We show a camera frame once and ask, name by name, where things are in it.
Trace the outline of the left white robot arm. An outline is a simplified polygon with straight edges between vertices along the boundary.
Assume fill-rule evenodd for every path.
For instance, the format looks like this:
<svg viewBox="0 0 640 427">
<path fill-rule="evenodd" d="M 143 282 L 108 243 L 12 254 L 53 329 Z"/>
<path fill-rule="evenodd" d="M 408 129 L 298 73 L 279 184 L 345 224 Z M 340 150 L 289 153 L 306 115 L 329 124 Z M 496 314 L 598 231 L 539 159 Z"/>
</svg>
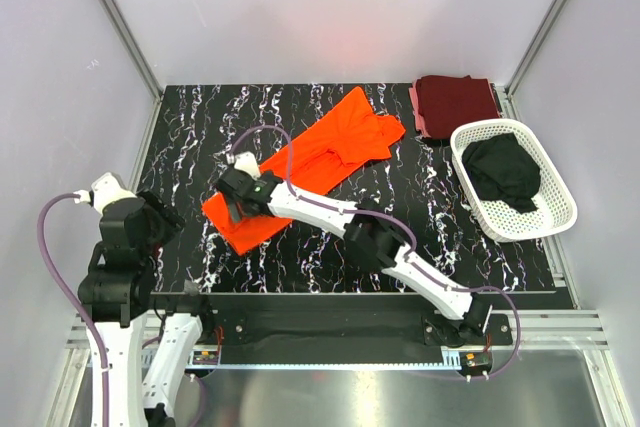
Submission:
<svg viewBox="0 0 640 427">
<path fill-rule="evenodd" d="M 78 288 L 91 348 L 91 423 L 173 426 L 191 351 L 216 329 L 202 298 L 176 298 L 151 365 L 143 368 L 143 336 L 159 253 L 185 222 L 155 194 L 134 193 L 111 172 L 81 192 L 80 199 L 99 213 L 101 235 Z"/>
</svg>

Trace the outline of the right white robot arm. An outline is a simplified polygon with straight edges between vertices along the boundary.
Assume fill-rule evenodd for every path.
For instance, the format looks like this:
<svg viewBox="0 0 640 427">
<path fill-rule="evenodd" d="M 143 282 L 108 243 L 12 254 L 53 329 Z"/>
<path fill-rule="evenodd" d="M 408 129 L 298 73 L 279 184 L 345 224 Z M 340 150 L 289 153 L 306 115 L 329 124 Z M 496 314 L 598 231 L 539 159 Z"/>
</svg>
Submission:
<svg viewBox="0 0 640 427">
<path fill-rule="evenodd" d="M 286 218 L 329 232 L 343 241 L 358 267 L 393 277 L 425 298 L 463 342 L 476 343 L 488 334 L 492 305 L 420 257 L 415 235 L 375 202 L 331 199 L 271 171 L 253 176 L 235 167 L 227 168 L 215 187 L 234 221 Z"/>
</svg>

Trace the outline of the orange t shirt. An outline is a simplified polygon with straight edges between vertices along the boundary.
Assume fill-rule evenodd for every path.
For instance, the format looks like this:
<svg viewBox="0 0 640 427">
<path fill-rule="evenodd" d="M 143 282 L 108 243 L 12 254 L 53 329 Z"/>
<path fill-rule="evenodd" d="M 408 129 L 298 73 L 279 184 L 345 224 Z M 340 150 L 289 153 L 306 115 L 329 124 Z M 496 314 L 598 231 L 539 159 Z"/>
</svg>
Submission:
<svg viewBox="0 0 640 427">
<path fill-rule="evenodd" d="M 389 159 L 390 147 L 404 134 L 400 120 L 376 114 L 364 90 L 356 87 L 293 139 L 291 181 L 315 194 L 327 194 L 364 164 Z M 239 255 L 291 224 L 289 219 L 270 216 L 234 224 L 220 194 L 205 201 L 202 210 Z"/>
</svg>

